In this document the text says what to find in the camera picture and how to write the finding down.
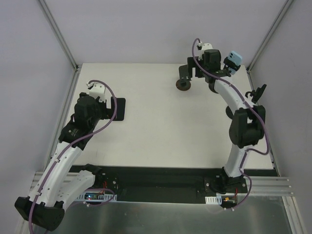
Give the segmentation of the brown base metal phone stand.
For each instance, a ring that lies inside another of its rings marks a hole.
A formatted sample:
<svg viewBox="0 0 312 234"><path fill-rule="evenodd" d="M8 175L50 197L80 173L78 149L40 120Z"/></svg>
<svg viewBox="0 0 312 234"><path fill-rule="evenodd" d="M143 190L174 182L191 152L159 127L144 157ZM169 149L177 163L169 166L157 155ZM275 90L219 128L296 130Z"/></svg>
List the brown base metal phone stand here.
<svg viewBox="0 0 312 234"><path fill-rule="evenodd" d="M176 85L176 88L180 91L188 91L191 87L191 80L178 79L175 85Z"/></svg>

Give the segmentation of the black phone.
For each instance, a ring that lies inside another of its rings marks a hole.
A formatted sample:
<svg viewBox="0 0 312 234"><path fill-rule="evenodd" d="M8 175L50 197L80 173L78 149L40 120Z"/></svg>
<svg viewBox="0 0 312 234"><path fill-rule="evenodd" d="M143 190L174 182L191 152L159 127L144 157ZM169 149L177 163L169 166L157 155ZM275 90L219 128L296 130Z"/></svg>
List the black phone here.
<svg viewBox="0 0 312 234"><path fill-rule="evenodd" d="M117 98L117 113L114 121L124 121L125 118L126 99L123 97Z"/></svg>
<svg viewBox="0 0 312 234"><path fill-rule="evenodd" d="M261 87L258 87L256 90L253 91L253 98L252 98L253 103L257 103L259 101L259 99L263 95L266 87L267 87L267 85L263 84Z"/></svg>

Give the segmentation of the black round base phone stand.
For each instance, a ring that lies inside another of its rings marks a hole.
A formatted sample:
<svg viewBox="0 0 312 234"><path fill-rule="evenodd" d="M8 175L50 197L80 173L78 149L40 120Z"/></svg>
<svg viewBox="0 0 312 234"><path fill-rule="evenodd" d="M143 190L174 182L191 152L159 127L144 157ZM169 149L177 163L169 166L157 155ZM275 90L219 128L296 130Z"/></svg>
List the black round base phone stand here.
<svg viewBox="0 0 312 234"><path fill-rule="evenodd" d="M227 103L226 107L226 115L233 119L234 113L236 110L239 109L248 109L248 106L253 107L254 105L247 100L245 97L240 96L240 92L236 92L234 89L230 88L229 90L226 90L224 94L221 96Z"/></svg>

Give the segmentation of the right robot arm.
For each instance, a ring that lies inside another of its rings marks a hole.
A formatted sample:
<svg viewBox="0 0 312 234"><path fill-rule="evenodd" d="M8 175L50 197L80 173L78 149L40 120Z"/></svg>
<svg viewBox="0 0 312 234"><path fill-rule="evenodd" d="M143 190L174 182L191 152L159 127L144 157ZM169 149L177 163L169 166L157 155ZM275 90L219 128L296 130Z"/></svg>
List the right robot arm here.
<svg viewBox="0 0 312 234"><path fill-rule="evenodd" d="M179 67L177 89L187 91L191 87L191 79L204 78L209 89L219 94L227 104L226 113L232 120L229 137L232 148L227 163L223 167L223 178L219 186L224 192L231 192L237 186L235 178L242 176L244 161L248 151L263 137L265 131L265 108L256 106L247 96L234 87L232 75L241 67L242 57L231 51L225 59L217 49L198 46L198 56L188 57L187 64Z"/></svg>

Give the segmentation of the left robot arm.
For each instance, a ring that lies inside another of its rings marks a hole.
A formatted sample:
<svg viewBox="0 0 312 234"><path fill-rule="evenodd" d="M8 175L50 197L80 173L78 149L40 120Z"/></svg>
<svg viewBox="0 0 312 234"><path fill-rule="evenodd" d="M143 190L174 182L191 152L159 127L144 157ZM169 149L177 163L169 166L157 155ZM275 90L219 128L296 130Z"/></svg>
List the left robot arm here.
<svg viewBox="0 0 312 234"><path fill-rule="evenodd" d="M111 107L108 108L104 93L80 93L74 112L61 131L54 156L43 175L28 196L19 196L15 202L15 208L28 222L31 234L35 232L34 226L47 232L54 231L81 193L102 186L101 168L92 164L83 166L66 185L63 181L91 138L107 128L117 118L118 110L122 107L115 95L111 96Z"/></svg>

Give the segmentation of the black tall clamp phone stand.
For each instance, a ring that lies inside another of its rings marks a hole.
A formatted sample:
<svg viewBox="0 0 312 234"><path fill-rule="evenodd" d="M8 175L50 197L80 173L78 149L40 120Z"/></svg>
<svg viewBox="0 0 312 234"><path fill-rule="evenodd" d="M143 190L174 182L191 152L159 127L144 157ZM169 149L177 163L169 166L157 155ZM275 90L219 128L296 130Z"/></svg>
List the black tall clamp phone stand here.
<svg viewBox="0 0 312 234"><path fill-rule="evenodd" d="M241 67L241 65L237 65L234 61L230 60L229 57L224 58L224 67L223 69L227 71L228 77L234 75Z"/></svg>

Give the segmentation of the light blue phone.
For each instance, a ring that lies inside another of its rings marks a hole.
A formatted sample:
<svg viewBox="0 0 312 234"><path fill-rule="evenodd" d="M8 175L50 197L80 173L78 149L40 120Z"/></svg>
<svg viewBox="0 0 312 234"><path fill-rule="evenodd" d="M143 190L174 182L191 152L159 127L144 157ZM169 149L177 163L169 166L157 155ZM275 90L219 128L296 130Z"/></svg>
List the light blue phone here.
<svg viewBox="0 0 312 234"><path fill-rule="evenodd" d="M237 53L236 51L231 51L228 55L228 57L230 58L230 60L234 61L237 65L241 65L242 63L242 56Z"/></svg>

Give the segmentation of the left aluminium frame post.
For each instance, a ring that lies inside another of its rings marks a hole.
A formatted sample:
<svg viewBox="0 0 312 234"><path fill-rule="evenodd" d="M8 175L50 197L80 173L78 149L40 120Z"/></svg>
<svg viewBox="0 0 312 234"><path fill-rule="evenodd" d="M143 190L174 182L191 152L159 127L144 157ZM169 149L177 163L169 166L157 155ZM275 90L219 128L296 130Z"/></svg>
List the left aluminium frame post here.
<svg viewBox="0 0 312 234"><path fill-rule="evenodd" d="M47 2L45 0L38 0L37 3L39 4L47 22L49 23L60 47L62 48L64 54L66 55L68 61L70 62L71 66L73 67L75 72L79 72L80 65L76 62Z"/></svg>

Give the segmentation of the aluminium frame post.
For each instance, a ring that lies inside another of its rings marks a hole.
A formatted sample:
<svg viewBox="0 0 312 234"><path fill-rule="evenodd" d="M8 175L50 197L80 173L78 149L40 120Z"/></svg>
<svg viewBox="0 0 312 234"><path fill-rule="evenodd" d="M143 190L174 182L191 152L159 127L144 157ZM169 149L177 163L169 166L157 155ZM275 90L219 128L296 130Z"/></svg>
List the aluminium frame post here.
<svg viewBox="0 0 312 234"><path fill-rule="evenodd" d="M49 23L60 47L62 48L64 54L66 55L68 61L70 62L71 66L73 67L75 72L79 72L80 65L76 62L47 2L45 0L38 0L37 3L39 4L47 22Z"/></svg>
<svg viewBox="0 0 312 234"><path fill-rule="evenodd" d="M272 25L270 26L269 30L267 31L267 33L265 34L265 37L263 38L260 46L258 47L256 53L254 54L251 62L249 63L249 65L246 67L246 71L249 74L252 69L254 68L254 66L256 65L259 57L261 56L261 54L264 52L265 48L267 47L267 45L269 44L270 40L272 39L273 35L275 34L276 30L278 29L278 27L280 26L282 20L284 19L284 17L286 16L286 14L288 13L288 11L290 10L290 8L292 7L292 5L295 3L295 0L286 0L281 9L279 10L277 16L275 17Z"/></svg>

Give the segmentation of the right aluminium frame post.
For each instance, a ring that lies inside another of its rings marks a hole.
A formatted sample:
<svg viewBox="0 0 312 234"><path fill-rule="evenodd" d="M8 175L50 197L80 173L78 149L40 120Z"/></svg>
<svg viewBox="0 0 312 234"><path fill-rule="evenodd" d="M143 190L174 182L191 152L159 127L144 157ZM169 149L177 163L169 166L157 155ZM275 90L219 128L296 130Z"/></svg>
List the right aluminium frame post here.
<svg viewBox="0 0 312 234"><path fill-rule="evenodd" d="M286 16L286 14L288 13L288 11L290 10L290 8L292 7L292 5L295 3L295 0L286 0L281 9L279 10L277 16L275 17L272 25L270 26L269 30L267 31L267 33L265 34L265 37L263 38L260 46L258 47L256 53L254 54L251 62L249 63L249 65L246 67L246 71L249 74L252 69L254 68L254 66L256 65L259 57L261 56L261 54L264 52L265 48L267 47L267 45L269 44L270 40L272 39L273 35L275 34L276 30L278 29L278 27L280 26L282 20L284 19L284 17Z"/></svg>

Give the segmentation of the aluminium front rail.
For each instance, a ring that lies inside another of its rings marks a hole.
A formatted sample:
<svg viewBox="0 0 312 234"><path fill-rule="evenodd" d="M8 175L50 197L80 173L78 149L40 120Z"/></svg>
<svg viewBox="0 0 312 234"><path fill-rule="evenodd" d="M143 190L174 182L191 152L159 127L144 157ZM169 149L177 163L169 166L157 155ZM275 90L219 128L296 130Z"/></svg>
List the aluminium front rail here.
<svg viewBox="0 0 312 234"><path fill-rule="evenodd" d="M30 187L32 190L39 182L43 172L36 172ZM78 173L68 173L61 187L76 179ZM251 195L253 196L295 196L290 180L287 177L250 176L252 180Z"/></svg>

